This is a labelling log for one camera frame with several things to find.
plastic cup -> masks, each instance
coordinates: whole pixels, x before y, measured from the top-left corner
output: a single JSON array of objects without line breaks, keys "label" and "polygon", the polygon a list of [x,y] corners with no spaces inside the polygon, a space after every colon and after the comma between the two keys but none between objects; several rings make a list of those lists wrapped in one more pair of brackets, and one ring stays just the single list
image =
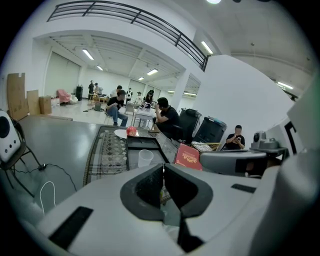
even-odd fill
[{"label": "plastic cup", "polygon": [[138,167],[144,167],[150,165],[152,159],[154,158],[154,153],[149,150],[143,149],[139,152]]}]

ceiling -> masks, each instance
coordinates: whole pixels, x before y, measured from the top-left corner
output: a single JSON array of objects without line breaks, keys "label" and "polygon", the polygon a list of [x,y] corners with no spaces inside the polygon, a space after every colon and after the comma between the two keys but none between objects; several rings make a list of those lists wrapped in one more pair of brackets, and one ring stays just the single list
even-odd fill
[{"label": "ceiling", "polygon": [[[159,89],[174,90],[184,68],[169,57],[155,52],[139,43],[119,40],[89,32],[77,34],[63,34],[46,38],[52,44],[58,44],[88,65],[88,68],[102,67],[104,71],[129,77]],[[87,49],[94,60],[90,60],[82,51]],[[153,69],[158,72],[153,75],[147,73]],[[190,76],[186,92],[197,93],[200,83]]]},{"label": "ceiling", "polygon": [[[318,65],[316,57],[300,27],[277,2],[174,2],[191,15],[201,13],[209,17],[212,24],[221,30],[233,57],[272,79],[291,85],[292,93],[299,95],[310,84]],[[196,33],[193,41],[200,41],[197,37]]]}]

red apple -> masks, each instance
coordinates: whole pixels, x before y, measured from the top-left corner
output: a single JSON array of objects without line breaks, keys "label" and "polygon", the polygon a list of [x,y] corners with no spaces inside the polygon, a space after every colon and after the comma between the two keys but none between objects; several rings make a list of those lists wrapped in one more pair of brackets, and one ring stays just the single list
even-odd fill
[{"label": "red apple", "polygon": [[137,129],[136,129],[136,127],[129,126],[129,127],[126,129],[126,134],[129,135],[129,136],[136,136],[136,134],[137,134]]}]

man in black shirt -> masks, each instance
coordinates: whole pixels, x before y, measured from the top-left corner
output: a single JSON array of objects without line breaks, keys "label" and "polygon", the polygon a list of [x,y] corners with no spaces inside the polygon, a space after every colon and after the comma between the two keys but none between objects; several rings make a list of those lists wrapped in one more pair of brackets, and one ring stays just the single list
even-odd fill
[{"label": "man in black shirt", "polygon": [[107,106],[106,106],[106,113],[113,118],[113,125],[118,126],[118,118],[122,120],[121,125],[122,127],[126,127],[128,116],[125,114],[121,114],[119,109],[124,106],[126,91],[119,90],[117,93],[117,97],[112,97],[109,99]]},{"label": "man in black shirt", "polygon": [[225,145],[227,150],[243,150],[245,148],[245,137],[241,135],[241,132],[241,125],[237,125],[234,129],[234,133],[229,134],[228,138],[226,138]]},{"label": "man in black shirt", "polygon": [[153,118],[154,130],[162,132],[169,139],[173,137],[175,130],[173,125],[180,125],[180,118],[177,111],[169,105],[168,100],[164,97],[158,98],[158,103],[154,106],[156,118]]}]

red book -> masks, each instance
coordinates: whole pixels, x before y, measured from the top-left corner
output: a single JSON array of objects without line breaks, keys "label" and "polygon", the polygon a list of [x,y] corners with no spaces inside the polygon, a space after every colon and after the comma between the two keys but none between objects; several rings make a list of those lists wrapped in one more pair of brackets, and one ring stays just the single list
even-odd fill
[{"label": "red book", "polygon": [[199,155],[199,151],[195,148],[180,144],[174,163],[202,171],[202,165],[199,162]]}]

